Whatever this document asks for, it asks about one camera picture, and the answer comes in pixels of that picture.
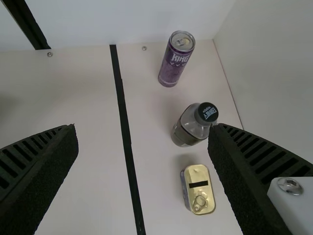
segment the white table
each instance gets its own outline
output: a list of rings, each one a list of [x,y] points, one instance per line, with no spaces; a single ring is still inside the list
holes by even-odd
[[[75,123],[79,155],[36,235],[135,235],[109,46],[0,53],[0,148]]]
[[[207,141],[189,148],[174,145],[170,131],[188,105],[212,102],[219,122],[241,128],[222,66],[211,40],[197,41],[180,81],[161,86],[157,74],[166,43],[118,45],[134,163],[148,235],[240,235],[230,203],[207,153]],[[208,167],[216,201],[212,214],[196,216],[183,203],[180,171]]]

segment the energy drink can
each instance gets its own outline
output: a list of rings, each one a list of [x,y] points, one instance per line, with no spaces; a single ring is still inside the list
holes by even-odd
[[[196,215],[212,213],[215,200],[209,170],[204,165],[190,165],[180,172],[185,206]]]
[[[165,87],[177,84],[196,45],[195,38],[186,31],[175,31],[168,40],[158,81]]]

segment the purple can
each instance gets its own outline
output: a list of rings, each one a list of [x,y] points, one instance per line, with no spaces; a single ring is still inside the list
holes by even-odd
[[[158,81],[165,87],[178,83],[196,45],[195,38],[186,31],[175,31],[170,36],[163,57]]]

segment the pull tab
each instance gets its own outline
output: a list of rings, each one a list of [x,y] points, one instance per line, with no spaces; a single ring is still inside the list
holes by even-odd
[[[190,40],[188,38],[181,38],[181,39],[178,39],[176,40],[176,45],[177,46],[184,46],[184,45],[188,45],[190,44]]]
[[[195,198],[193,209],[195,212],[200,212],[206,205],[206,199],[200,195]]]

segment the white surface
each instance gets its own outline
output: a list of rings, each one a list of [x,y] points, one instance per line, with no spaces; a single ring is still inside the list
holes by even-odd
[[[313,177],[293,177],[304,189],[299,196],[282,191],[278,179],[273,179],[268,189],[271,202],[293,235],[313,235]]]
[[[70,123],[79,142],[36,234],[135,235],[109,47],[47,52],[0,53],[0,148]]]
[[[214,38],[244,128],[313,163],[313,2],[237,0]]]
[[[219,122],[241,127],[213,42],[197,41],[173,88],[157,81],[165,47],[165,42],[117,46],[146,232],[242,234],[207,153],[207,141],[181,148],[170,137],[174,123],[195,102],[212,102],[219,109]],[[204,164],[210,171],[216,202],[212,214],[196,216],[184,205],[179,173],[192,164]]]
[[[235,0],[26,0],[52,48],[212,39]]]
[[[33,49],[32,44],[0,1],[0,52]]]

